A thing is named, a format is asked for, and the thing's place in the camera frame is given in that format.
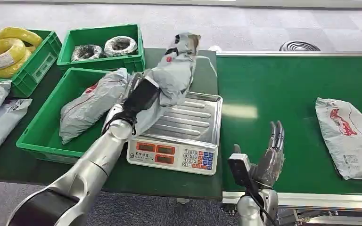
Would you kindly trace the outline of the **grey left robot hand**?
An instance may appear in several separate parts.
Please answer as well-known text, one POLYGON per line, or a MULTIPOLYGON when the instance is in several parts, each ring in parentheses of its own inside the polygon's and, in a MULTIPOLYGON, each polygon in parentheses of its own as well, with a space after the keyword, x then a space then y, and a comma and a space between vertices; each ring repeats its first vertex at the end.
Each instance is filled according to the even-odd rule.
POLYGON ((127 97, 136 89, 136 87, 144 79, 144 77, 144 72, 135 72, 129 76, 129 81, 124 91, 122 102, 124 102, 127 97))

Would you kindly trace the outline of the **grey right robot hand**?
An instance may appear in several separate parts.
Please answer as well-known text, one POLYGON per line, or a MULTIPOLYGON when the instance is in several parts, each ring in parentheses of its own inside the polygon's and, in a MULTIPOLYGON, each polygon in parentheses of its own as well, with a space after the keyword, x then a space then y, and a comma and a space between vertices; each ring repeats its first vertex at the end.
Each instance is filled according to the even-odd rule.
POLYGON ((257 164, 252 165, 249 175, 258 184, 261 189, 272 189, 275 182, 278 180, 284 157, 284 139, 285 131, 281 121, 276 123, 270 122, 271 135, 269 138, 268 147, 257 164))

